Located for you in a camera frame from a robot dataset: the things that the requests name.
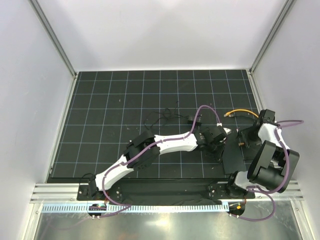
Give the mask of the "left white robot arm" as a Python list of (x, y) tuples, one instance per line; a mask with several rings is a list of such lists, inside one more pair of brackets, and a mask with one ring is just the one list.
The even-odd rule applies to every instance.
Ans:
[(159, 156), (174, 152), (207, 152), (220, 160), (231, 129), (218, 123), (176, 135), (156, 135), (150, 130), (130, 141), (120, 158), (105, 171), (88, 181), (88, 194), (94, 200), (104, 198), (117, 181), (131, 172), (145, 169)]

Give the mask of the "black network switch box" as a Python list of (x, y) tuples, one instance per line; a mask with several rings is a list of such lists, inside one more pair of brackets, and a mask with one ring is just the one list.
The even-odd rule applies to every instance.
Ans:
[(226, 175), (246, 170), (242, 150), (237, 140), (228, 139), (222, 154), (222, 164)]

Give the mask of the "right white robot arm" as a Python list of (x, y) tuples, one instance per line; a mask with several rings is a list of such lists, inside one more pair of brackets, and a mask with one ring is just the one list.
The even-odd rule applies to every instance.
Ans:
[(264, 194), (283, 193), (294, 173), (300, 154), (290, 149), (282, 137), (276, 113), (269, 109), (260, 111), (253, 125), (239, 130), (237, 137), (247, 149), (259, 147), (247, 171), (230, 175), (225, 192), (230, 198), (240, 198), (250, 190)]

